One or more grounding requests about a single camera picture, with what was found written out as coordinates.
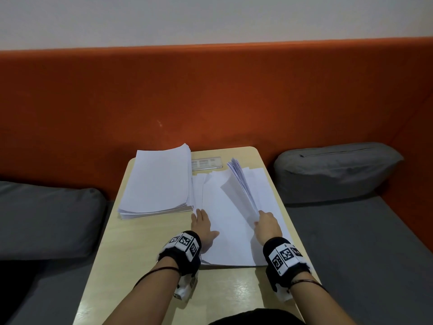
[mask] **black wrist strap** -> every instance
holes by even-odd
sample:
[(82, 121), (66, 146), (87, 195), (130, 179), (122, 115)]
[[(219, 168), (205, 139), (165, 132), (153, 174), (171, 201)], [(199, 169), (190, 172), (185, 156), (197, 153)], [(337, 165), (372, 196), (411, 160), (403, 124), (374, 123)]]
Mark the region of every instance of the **black wrist strap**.
[(138, 282), (134, 285), (134, 287), (136, 287), (138, 285), (139, 282), (141, 282), (146, 276), (150, 275), (151, 273), (154, 273), (156, 271), (160, 271), (160, 270), (164, 270), (164, 269), (171, 269), (171, 270), (175, 270), (179, 273), (180, 276), (182, 276), (181, 271), (176, 268), (176, 267), (161, 267), (161, 268), (156, 268), (154, 270), (149, 271), (147, 274), (145, 274), (142, 278), (140, 278), (138, 280)]
[(313, 283), (313, 284), (316, 284), (316, 285), (320, 286), (322, 289), (324, 289), (327, 293), (329, 293), (328, 290), (325, 289), (325, 288), (323, 287), (322, 284), (320, 284), (319, 282), (316, 282), (315, 280), (312, 280), (312, 279), (298, 279), (298, 280), (294, 280), (293, 282), (290, 283), (288, 289), (290, 290), (290, 288), (291, 288), (293, 285), (298, 284), (298, 283), (302, 283), (302, 282), (307, 282), (307, 283)]

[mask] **desk surface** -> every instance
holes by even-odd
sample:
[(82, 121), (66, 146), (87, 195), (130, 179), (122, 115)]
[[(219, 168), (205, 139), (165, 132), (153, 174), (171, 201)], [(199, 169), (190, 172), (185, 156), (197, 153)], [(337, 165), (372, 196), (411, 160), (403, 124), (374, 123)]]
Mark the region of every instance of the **desk surface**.
[[(242, 167), (262, 167), (268, 176), (281, 213), (295, 246), (309, 259), (286, 209), (254, 147), (239, 147), (192, 152), (192, 159), (220, 156), (224, 167), (232, 157)], [(164, 214), (121, 220), (117, 212), (134, 159), (128, 163), (113, 210), (105, 229), (74, 325), (100, 325), (130, 292), (136, 281), (155, 264), (155, 258), (167, 239), (187, 230), (191, 213)], [(196, 171), (209, 173), (213, 170)], [(281, 303), (266, 278), (265, 268), (201, 270), (198, 284), (187, 304), (172, 299), (163, 324), (208, 324), (222, 317), (255, 308), (279, 308), (300, 317), (293, 300)]]

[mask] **forearm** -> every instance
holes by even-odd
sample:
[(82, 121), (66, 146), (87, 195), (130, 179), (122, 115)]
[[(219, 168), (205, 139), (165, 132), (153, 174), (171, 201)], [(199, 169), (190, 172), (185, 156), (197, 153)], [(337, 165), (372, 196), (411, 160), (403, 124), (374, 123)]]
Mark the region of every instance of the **forearm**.
[[(177, 267), (170, 257), (162, 258), (152, 269)], [(149, 274), (122, 300), (104, 325), (159, 325), (176, 290), (180, 275), (172, 269)]]
[[(307, 272), (296, 275), (293, 281), (298, 279), (316, 280)], [(294, 284), (290, 293), (308, 325), (355, 325), (355, 322), (337, 302), (324, 289), (314, 283)]]

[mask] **transparent ruler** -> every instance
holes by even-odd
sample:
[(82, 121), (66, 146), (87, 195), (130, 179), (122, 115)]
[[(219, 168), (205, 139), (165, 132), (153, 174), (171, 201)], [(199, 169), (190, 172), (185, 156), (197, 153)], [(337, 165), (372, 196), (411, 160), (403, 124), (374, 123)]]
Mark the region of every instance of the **transparent ruler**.
[(221, 157), (199, 158), (191, 160), (192, 170), (220, 169), (223, 167)]

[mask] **gray pillow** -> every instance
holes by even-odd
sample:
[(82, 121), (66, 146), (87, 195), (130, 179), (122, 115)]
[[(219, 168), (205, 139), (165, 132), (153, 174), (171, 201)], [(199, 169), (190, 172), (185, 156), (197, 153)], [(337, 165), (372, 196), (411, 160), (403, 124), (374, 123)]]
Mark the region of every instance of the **gray pillow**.
[(94, 188), (0, 181), (0, 260), (88, 256), (105, 206), (104, 196)]
[(294, 149), (275, 161), (275, 183), (285, 204), (356, 197), (372, 192), (401, 161), (379, 142)]

